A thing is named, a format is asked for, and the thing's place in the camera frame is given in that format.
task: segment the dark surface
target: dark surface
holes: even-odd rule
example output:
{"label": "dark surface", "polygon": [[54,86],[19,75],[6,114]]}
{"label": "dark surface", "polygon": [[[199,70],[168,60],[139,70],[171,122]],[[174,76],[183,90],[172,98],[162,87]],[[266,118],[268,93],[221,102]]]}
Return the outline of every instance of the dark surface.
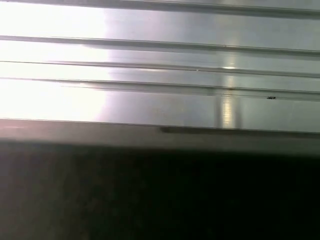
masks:
{"label": "dark surface", "polygon": [[318,159],[1,143],[0,239],[319,239]]}

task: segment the corrugated metal panel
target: corrugated metal panel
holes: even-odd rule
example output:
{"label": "corrugated metal panel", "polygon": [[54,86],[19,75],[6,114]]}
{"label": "corrugated metal panel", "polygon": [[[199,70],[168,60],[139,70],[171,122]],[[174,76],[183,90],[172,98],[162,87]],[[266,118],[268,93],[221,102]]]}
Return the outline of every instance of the corrugated metal panel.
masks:
{"label": "corrugated metal panel", "polygon": [[37,2],[0,1],[0,118],[320,132],[316,1]]}

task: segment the metal groove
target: metal groove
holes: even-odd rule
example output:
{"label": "metal groove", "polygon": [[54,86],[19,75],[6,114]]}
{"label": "metal groove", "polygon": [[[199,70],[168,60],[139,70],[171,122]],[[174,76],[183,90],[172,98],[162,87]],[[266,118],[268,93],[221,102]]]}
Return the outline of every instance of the metal groove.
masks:
{"label": "metal groove", "polygon": [[215,45],[215,44],[196,44],[185,42],[165,42],[165,41],[141,41],[141,40],[122,40],[122,39],[93,39],[93,38],[63,38],[63,37],[31,37],[31,36],[9,36],[0,35],[0,41],[32,42],[32,43],[56,43],[56,44],[77,44],[88,46],[109,46],[123,48],[142,48],[159,51],[171,49],[175,51],[224,51],[239,53],[261,53],[268,55],[288,55],[288,56],[310,56],[320,57],[320,50],[303,50],[287,48],[268,48],[268,47],[249,47],[234,45]]}
{"label": "metal groove", "polygon": [[319,19],[320,9],[295,9],[260,7],[229,4],[207,4],[188,1],[151,1],[151,0],[13,0],[17,3],[54,4],[109,9],[152,10],[164,12],[186,12],[225,15],[246,15],[269,18]]}

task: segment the metal strip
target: metal strip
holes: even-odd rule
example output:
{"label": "metal strip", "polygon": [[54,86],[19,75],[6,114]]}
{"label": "metal strip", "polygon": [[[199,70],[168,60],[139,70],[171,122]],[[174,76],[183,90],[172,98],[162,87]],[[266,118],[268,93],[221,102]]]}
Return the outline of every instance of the metal strip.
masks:
{"label": "metal strip", "polygon": [[319,77],[318,56],[0,40],[0,61]]}
{"label": "metal strip", "polygon": [[320,132],[320,102],[8,85],[0,118]]}
{"label": "metal strip", "polygon": [[140,83],[178,86],[203,86],[228,89],[319,92],[320,80],[311,77],[270,76],[221,72],[183,71],[147,68],[101,67],[39,63],[0,62],[0,86],[37,85],[24,80],[76,81],[77,87],[90,83]]}
{"label": "metal strip", "polygon": [[320,51],[320,24],[316,19],[0,2],[0,22],[9,23],[0,26],[3,36]]}

